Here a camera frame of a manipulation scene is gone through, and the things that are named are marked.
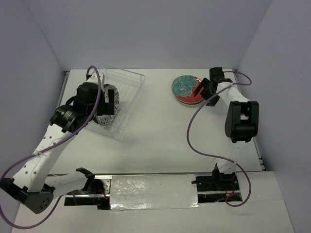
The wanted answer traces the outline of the blue white floral plate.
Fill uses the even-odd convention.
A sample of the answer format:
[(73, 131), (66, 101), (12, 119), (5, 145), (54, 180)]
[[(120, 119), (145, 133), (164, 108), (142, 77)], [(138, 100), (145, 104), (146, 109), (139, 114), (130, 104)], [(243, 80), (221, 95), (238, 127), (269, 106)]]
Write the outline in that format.
[(106, 91), (108, 89), (115, 90), (115, 113), (112, 116), (110, 116), (110, 115), (103, 115), (103, 116), (96, 115), (93, 118), (93, 120), (95, 123), (97, 123), (99, 125), (108, 126), (109, 124), (111, 124), (113, 122), (113, 120), (115, 119), (115, 117), (117, 115), (117, 112), (119, 109), (119, 104), (120, 104), (120, 95), (119, 95), (117, 88), (114, 85), (104, 84), (103, 88), (104, 88), (103, 91)]

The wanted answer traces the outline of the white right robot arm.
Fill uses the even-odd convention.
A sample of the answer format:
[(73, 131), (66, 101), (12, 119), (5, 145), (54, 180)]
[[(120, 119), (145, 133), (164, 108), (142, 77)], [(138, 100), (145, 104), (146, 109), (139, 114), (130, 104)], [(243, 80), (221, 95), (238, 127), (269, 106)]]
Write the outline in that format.
[(234, 180), (241, 149), (258, 134), (259, 103), (246, 98), (236, 87), (252, 83), (249, 77), (247, 80), (248, 83), (235, 83), (225, 77), (221, 67), (214, 67), (209, 70), (209, 78), (204, 78), (194, 91), (195, 96), (206, 101), (205, 106), (214, 107), (222, 100), (228, 107), (224, 130), (231, 144), (224, 157), (216, 156), (211, 184), (217, 190)]

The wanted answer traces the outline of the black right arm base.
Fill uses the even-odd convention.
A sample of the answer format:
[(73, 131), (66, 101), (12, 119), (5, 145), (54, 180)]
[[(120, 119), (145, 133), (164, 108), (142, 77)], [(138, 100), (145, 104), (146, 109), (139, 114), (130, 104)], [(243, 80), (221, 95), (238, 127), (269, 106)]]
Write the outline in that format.
[(197, 189), (198, 203), (217, 203), (225, 202), (227, 197), (231, 197), (228, 201), (241, 201), (240, 187), (235, 177), (234, 181), (226, 183), (216, 183), (211, 175), (196, 176), (191, 181)]

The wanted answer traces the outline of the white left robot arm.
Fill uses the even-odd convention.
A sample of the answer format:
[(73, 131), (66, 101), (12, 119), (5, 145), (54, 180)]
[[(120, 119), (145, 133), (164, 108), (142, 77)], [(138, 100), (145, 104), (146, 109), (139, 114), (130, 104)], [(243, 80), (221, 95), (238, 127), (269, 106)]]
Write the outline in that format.
[(63, 150), (76, 137), (74, 132), (90, 116), (97, 94), (97, 84), (85, 82), (79, 85), (77, 94), (55, 110), (34, 158), (13, 177), (1, 179), (1, 189), (33, 213), (42, 213), (54, 198), (74, 190), (88, 194), (102, 183), (82, 167), (71, 174), (49, 176)]

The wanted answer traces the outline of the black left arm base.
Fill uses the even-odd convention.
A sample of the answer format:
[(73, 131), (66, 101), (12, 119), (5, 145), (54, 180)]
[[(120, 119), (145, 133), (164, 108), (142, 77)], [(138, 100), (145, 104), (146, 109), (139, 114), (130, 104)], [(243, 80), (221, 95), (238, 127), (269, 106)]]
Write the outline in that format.
[(74, 190), (65, 195), (64, 206), (93, 206), (98, 210), (110, 210), (112, 175), (95, 175), (95, 181), (87, 191)]

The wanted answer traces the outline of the red teal floral plate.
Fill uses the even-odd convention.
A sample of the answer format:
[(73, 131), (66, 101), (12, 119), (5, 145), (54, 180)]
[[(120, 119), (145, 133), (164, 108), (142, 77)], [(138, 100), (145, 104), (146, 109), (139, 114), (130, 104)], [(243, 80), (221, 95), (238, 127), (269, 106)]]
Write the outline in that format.
[(179, 103), (183, 104), (183, 105), (186, 105), (186, 106), (196, 106), (200, 103), (203, 102), (203, 98), (202, 97), (193, 97), (193, 96), (190, 96), (190, 97), (183, 97), (181, 95), (179, 96), (175, 96), (174, 97)]

